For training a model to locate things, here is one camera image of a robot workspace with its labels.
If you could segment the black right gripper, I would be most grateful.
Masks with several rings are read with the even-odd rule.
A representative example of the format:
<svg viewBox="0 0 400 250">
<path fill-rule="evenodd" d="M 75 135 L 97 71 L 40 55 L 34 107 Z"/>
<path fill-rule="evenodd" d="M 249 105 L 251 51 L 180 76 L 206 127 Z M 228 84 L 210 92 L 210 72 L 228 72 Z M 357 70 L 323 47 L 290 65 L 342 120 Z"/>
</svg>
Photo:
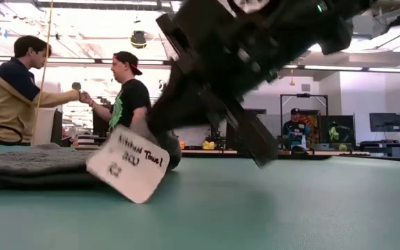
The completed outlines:
<svg viewBox="0 0 400 250">
<path fill-rule="evenodd" d="M 259 166 L 277 157 L 276 139 L 240 99 L 315 41 L 315 1 L 269 1 L 245 11 L 234 1 L 186 1 L 157 24 L 177 53 L 166 88 L 147 113 L 154 135 L 227 120 Z"/>
</svg>

